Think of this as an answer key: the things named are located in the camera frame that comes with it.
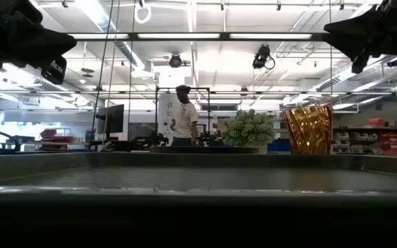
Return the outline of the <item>red storage bins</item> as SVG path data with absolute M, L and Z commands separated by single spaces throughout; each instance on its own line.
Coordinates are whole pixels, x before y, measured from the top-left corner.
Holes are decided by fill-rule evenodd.
M 70 143 L 77 141 L 75 136 L 58 136 L 57 129 L 45 129 L 40 133 L 40 136 L 39 150 L 47 152 L 69 150 Z

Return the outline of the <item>white cylindrical tank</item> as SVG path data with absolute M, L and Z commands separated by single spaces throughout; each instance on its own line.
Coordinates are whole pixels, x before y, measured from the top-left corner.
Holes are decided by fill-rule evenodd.
M 159 95 L 157 127 L 158 133 L 168 139 L 167 146 L 172 144 L 175 131 L 171 125 L 173 124 L 173 120 L 176 120 L 176 117 L 178 116 L 180 106 L 181 104 L 176 93 L 163 92 Z

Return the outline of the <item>round black ceiling fixture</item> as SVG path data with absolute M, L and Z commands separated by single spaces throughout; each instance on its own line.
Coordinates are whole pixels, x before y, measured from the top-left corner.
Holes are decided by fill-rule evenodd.
M 180 54 L 173 54 L 169 60 L 169 66 L 171 68 L 179 68 L 182 66 L 183 62 Z

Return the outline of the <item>green potted plant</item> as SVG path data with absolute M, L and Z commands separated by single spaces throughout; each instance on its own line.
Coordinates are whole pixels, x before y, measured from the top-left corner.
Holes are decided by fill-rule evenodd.
M 275 140 L 274 120 L 266 113 L 239 110 L 226 120 L 223 132 L 225 144 L 233 147 L 255 147 L 259 154 L 267 153 L 267 146 Z

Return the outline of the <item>amber faceted plastic cup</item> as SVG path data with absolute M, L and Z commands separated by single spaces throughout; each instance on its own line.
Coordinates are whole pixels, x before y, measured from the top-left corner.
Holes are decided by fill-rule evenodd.
M 295 107 L 287 110 L 285 117 L 292 154 L 332 154 L 333 116 L 331 107 Z

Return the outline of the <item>blue storage bins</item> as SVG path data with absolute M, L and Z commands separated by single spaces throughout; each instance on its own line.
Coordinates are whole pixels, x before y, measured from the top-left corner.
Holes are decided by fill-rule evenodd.
M 268 152 L 290 152 L 291 144 L 287 138 L 279 138 L 267 145 Z

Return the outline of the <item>shelf with red bins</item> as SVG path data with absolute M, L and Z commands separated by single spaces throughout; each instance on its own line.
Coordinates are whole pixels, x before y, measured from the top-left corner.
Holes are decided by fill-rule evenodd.
M 397 156 L 397 119 L 394 126 L 372 118 L 367 125 L 335 127 L 332 149 L 335 154 Z

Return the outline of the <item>person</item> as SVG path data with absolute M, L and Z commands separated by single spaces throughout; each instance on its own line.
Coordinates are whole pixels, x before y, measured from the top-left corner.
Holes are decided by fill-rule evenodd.
M 176 95 L 180 105 L 174 110 L 174 119 L 170 126 L 174 132 L 172 147 L 187 147 L 197 144 L 199 116 L 194 104 L 189 99 L 190 90 L 191 87 L 186 85 L 176 87 Z

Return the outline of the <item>black overhead frame beam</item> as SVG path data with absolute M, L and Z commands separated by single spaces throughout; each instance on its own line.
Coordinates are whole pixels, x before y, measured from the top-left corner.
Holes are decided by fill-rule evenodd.
M 117 32 L 68 33 L 77 41 L 322 41 L 323 33 L 304 32 Z

